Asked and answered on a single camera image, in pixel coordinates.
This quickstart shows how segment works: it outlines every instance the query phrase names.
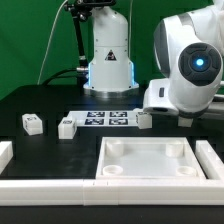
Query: white tray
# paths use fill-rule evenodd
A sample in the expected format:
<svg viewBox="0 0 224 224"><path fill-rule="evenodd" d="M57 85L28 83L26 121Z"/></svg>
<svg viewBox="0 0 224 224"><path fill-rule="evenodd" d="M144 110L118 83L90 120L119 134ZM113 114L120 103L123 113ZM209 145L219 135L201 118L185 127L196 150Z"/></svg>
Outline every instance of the white tray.
<svg viewBox="0 0 224 224"><path fill-rule="evenodd" d="M103 138L96 179L206 179L186 138Z"/></svg>

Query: white cube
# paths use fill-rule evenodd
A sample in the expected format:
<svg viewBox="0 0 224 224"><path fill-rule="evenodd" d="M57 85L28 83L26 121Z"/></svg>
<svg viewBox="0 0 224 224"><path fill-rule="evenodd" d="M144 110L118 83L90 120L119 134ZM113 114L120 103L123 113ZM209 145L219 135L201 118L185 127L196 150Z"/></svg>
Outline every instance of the white cube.
<svg viewBox="0 0 224 224"><path fill-rule="evenodd" d="M77 124L72 117L64 117L58 126L59 139L73 139L77 130Z"/></svg>
<svg viewBox="0 0 224 224"><path fill-rule="evenodd" d="M138 112L136 115L136 122L139 129L152 128L152 116L149 113Z"/></svg>
<svg viewBox="0 0 224 224"><path fill-rule="evenodd" d="M42 120L36 114L24 114L23 128L29 135L43 134L43 123Z"/></svg>
<svg viewBox="0 0 224 224"><path fill-rule="evenodd" d="M178 118L178 126L179 127L190 128L192 126L192 123L193 123L193 119L188 119L188 118L183 118L183 117Z"/></svg>

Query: table surface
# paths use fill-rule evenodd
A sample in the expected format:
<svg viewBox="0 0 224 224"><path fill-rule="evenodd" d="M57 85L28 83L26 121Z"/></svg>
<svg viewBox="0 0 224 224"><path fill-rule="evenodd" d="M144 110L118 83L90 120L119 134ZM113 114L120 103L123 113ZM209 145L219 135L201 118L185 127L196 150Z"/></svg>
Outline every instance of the table surface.
<svg viewBox="0 0 224 224"><path fill-rule="evenodd" d="M224 121L219 120L197 119L192 128L180 128L176 117L154 115L152 129L82 127L73 140L58 140L57 126L69 111L133 110L142 107L143 94L141 89L138 96L106 100L83 96L75 86L18 88L0 101L0 141L12 141L14 150L0 179L93 179L102 137L186 137L193 149L196 140L208 140L223 160ZM26 134L22 127L25 113L35 113L43 120L43 135ZM93 219L94 223L223 223L224 207L1 207L0 217L1 223L90 223Z"/></svg>

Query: green background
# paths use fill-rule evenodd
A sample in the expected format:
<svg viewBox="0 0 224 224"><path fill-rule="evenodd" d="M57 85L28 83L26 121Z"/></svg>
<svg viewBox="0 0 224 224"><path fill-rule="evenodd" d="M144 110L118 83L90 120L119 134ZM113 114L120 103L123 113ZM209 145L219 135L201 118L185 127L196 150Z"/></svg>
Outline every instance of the green background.
<svg viewBox="0 0 224 224"><path fill-rule="evenodd" d="M0 1L0 99L19 86L37 84L48 38L59 6L64 0ZM153 57L153 32L168 16L212 4L209 0L134 0L131 60L136 81L148 84L158 72ZM117 0L113 7L129 20L130 0ZM93 57L91 19L82 24L86 55ZM72 18L61 12L42 81L57 71L78 65ZM74 84L74 80L54 84Z"/></svg>

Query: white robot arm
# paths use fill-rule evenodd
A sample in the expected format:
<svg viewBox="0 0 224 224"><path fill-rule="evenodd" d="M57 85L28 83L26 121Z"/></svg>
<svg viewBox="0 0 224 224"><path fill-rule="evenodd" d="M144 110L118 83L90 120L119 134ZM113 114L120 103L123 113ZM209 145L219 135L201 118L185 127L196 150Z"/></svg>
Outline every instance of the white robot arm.
<svg viewBox="0 0 224 224"><path fill-rule="evenodd" d="M222 80L223 2L166 18L158 25L155 56L166 79L150 82L145 112L194 118L207 110Z"/></svg>

